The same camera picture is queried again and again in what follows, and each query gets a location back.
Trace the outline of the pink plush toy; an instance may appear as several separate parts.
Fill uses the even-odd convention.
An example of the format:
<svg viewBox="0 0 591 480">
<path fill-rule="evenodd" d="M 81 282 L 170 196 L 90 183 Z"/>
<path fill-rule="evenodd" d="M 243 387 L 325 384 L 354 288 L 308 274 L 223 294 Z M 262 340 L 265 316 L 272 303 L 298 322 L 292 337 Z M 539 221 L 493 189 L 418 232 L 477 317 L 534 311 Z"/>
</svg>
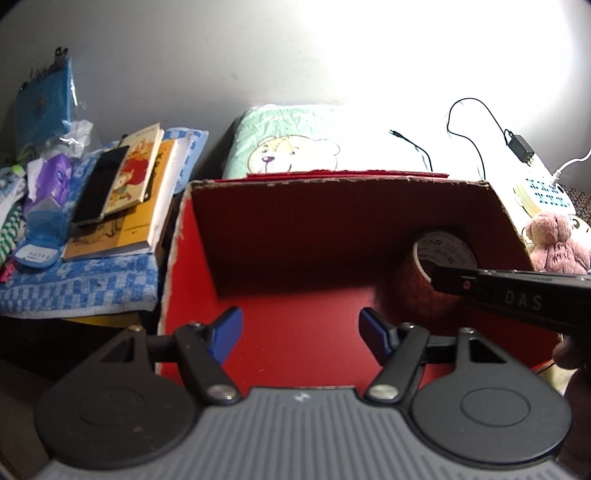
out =
<svg viewBox="0 0 591 480">
<path fill-rule="evenodd" d="M 533 244 L 530 261 L 535 271 L 585 275 L 590 271 L 590 247 L 573 237 L 569 216 L 540 212 L 525 227 Z"/>
</svg>

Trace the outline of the orange cover book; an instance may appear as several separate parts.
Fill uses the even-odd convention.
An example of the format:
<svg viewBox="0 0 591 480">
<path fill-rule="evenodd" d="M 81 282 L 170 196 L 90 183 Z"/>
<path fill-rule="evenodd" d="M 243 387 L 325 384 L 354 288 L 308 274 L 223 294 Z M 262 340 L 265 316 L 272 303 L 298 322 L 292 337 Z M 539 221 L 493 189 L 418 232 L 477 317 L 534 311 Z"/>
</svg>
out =
<svg viewBox="0 0 591 480">
<path fill-rule="evenodd" d="M 159 147 L 150 196 L 102 222 L 84 227 L 68 241 L 64 261 L 153 253 L 172 200 L 181 168 L 180 139 L 164 140 Z"/>
</svg>

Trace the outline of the green white striped cloth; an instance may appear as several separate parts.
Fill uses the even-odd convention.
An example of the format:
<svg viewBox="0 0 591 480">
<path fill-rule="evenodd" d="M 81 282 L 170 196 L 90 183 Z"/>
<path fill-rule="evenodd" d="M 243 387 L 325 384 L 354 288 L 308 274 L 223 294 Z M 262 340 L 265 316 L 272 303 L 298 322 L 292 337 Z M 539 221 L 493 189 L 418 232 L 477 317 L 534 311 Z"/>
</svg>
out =
<svg viewBox="0 0 591 480">
<path fill-rule="evenodd" d="M 16 203 L 8 213 L 1 227 L 0 237 L 0 265 L 3 266 L 23 239 L 26 228 L 26 219 L 23 213 L 23 205 Z"/>
</svg>

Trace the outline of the blue bag in plastic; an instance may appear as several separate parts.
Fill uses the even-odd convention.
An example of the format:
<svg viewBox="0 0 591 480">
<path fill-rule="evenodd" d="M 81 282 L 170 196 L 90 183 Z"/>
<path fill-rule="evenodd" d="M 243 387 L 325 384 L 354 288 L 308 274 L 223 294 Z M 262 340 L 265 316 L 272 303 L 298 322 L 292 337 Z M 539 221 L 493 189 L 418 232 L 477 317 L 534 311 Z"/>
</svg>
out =
<svg viewBox="0 0 591 480">
<path fill-rule="evenodd" d="M 57 47 L 54 60 L 32 70 L 15 102 L 15 144 L 18 150 L 41 145 L 71 128 L 75 87 L 68 48 Z"/>
</svg>

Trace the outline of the white power strip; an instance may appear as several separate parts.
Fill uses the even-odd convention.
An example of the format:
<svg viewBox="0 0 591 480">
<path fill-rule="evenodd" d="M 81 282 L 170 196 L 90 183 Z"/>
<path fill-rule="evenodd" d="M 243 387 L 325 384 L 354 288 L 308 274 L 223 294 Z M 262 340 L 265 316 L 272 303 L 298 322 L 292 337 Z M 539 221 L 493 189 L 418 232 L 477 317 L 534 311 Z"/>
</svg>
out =
<svg viewBox="0 0 591 480">
<path fill-rule="evenodd" d="M 565 215 L 576 214 L 570 197 L 559 185 L 526 178 L 514 187 L 514 192 L 531 217 L 535 217 L 542 211 L 559 212 Z"/>
</svg>

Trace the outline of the green teddy bear pillow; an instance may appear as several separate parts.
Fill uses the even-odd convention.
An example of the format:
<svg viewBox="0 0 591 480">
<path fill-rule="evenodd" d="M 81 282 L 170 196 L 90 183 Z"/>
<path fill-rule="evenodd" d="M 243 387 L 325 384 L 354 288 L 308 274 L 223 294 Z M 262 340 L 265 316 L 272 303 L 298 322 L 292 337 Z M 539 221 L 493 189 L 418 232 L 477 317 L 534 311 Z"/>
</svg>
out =
<svg viewBox="0 0 591 480">
<path fill-rule="evenodd" d="M 432 172 L 428 155 L 373 112 L 337 104 L 266 104 L 235 123 L 222 177 L 328 171 Z"/>
</svg>

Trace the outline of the red printed tape roll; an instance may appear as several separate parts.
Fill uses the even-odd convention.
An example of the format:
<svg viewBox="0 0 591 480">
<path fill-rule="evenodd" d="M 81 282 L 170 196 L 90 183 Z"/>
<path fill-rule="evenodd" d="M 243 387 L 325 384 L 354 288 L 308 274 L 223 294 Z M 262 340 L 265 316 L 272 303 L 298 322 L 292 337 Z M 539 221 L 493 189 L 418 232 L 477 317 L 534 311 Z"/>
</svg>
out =
<svg viewBox="0 0 591 480">
<path fill-rule="evenodd" d="M 443 320 L 459 301 L 457 296 L 437 292 L 432 274 L 437 267 L 476 267 L 468 245 L 451 233 L 426 233 L 412 246 L 397 279 L 396 304 L 402 321 L 430 324 Z"/>
</svg>

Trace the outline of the black smartphone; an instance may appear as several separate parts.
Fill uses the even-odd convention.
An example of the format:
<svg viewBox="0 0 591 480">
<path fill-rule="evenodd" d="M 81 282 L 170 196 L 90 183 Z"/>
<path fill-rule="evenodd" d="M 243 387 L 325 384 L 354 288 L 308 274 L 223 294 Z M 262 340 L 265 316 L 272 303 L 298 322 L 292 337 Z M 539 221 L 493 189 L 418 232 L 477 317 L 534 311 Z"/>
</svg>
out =
<svg viewBox="0 0 591 480">
<path fill-rule="evenodd" d="M 71 218 L 73 225 L 100 222 L 128 146 L 103 152 L 97 159 Z"/>
</svg>

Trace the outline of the small cartoon cover book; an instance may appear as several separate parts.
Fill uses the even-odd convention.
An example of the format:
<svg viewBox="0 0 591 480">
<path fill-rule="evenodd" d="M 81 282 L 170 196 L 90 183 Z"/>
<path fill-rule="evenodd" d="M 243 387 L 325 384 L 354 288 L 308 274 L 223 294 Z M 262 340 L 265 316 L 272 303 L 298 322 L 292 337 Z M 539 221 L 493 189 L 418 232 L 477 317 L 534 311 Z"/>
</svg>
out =
<svg viewBox="0 0 591 480">
<path fill-rule="evenodd" d="M 119 146 L 127 151 L 111 187 L 105 216 L 143 202 L 163 133 L 156 123 L 122 139 Z"/>
</svg>

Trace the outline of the purple white package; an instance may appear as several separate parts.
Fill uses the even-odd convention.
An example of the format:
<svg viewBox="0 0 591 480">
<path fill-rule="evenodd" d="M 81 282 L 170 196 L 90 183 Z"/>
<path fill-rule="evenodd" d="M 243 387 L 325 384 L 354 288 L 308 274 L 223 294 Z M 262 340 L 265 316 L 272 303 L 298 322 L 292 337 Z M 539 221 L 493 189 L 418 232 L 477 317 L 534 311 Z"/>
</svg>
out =
<svg viewBox="0 0 591 480">
<path fill-rule="evenodd" d="M 25 209 L 51 198 L 62 207 L 70 190 L 73 167 L 69 158 L 59 153 L 50 159 L 39 158 L 26 167 L 27 199 Z"/>
</svg>

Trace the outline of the red cardboard box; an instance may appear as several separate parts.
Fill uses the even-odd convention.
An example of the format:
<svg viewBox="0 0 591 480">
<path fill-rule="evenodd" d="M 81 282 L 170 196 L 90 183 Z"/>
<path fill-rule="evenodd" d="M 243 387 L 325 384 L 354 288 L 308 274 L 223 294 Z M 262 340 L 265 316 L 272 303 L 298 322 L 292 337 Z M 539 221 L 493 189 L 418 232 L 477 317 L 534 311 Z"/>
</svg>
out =
<svg viewBox="0 0 591 480">
<path fill-rule="evenodd" d="M 460 238 L 485 269 L 527 270 L 525 246 L 484 182 L 390 176 L 195 181 L 183 194 L 159 329 L 209 323 L 231 306 L 242 339 L 225 362 L 239 389 L 354 386 L 379 366 L 359 334 L 370 306 L 423 322 L 415 242 Z"/>
</svg>

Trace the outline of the blue checkered towel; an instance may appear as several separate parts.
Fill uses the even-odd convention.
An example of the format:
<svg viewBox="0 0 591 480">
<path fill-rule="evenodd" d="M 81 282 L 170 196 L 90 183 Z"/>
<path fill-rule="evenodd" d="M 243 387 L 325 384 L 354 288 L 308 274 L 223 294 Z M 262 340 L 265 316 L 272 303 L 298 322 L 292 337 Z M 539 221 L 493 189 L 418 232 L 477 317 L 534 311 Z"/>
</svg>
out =
<svg viewBox="0 0 591 480">
<path fill-rule="evenodd" d="M 52 319 L 151 311 L 158 301 L 156 251 L 19 267 L 1 285 L 1 314 Z"/>
</svg>

